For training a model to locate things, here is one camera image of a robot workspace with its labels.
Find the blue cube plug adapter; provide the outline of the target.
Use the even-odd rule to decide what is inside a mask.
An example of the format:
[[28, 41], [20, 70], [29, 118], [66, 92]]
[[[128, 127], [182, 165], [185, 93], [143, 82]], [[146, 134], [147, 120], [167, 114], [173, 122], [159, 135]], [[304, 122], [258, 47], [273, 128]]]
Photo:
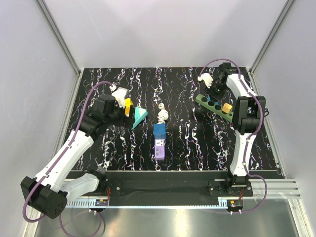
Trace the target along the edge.
[[154, 124], [153, 134], [155, 139], [166, 139], [166, 125], [165, 123]]

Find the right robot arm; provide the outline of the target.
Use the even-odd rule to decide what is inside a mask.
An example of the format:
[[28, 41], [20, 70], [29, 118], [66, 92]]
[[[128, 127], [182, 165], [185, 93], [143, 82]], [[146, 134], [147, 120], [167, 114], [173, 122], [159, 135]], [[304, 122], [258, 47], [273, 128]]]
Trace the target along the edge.
[[225, 90], [229, 89], [236, 98], [232, 124], [236, 135], [233, 161], [229, 168], [224, 190], [228, 195], [237, 195], [242, 188], [247, 188], [248, 166], [253, 142], [263, 125], [266, 99], [258, 96], [246, 83], [240, 68], [231, 66], [233, 62], [222, 63], [218, 75], [200, 72], [199, 81], [205, 83], [205, 91], [210, 98], [219, 101]]

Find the orange small adapter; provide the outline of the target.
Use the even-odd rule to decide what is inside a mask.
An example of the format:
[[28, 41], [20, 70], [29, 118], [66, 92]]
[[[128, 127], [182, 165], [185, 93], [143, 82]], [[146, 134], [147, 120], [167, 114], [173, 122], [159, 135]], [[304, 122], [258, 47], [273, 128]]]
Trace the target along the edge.
[[233, 106], [229, 103], [225, 103], [222, 107], [222, 112], [225, 114], [229, 114], [232, 110]]

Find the light blue small adapter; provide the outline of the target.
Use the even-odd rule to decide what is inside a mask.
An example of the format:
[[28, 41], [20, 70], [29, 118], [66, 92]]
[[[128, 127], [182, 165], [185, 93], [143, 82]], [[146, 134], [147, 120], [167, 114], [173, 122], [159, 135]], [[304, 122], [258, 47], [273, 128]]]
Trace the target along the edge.
[[218, 101], [214, 101], [214, 100], [209, 100], [208, 101], [208, 105], [210, 105], [210, 106], [215, 106], [215, 105], [218, 105], [218, 104], [219, 104]]

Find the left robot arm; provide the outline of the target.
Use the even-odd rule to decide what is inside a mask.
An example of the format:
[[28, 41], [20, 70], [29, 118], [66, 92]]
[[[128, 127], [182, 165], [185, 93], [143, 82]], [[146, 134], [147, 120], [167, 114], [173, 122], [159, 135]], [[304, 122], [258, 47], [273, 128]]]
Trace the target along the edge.
[[107, 188], [106, 178], [100, 171], [87, 173], [66, 183], [65, 179], [79, 158], [103, 136], [111, 125], [131, 129], [135, 107], [129, 98], [100, 95], [91, 108], [83, 108], [77, 127], [54, 158], [34, 178], [26, 176], [21, 182], [25, 202], [23, 217], [26, 221], [28, 206], [54, 219], [66, 205], [80, 196], [93, 192], [102, 195]]

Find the yellow cube socket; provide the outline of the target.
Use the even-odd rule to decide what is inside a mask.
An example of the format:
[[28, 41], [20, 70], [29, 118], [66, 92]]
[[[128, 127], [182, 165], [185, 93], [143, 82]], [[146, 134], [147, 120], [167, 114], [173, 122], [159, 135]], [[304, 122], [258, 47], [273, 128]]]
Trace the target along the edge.
[[125, 112], [124, 112], [126, 117], [132, 117], [134, 115], [134, 104], [131, 100], [131, 98], [126, 98], [125, 99]]

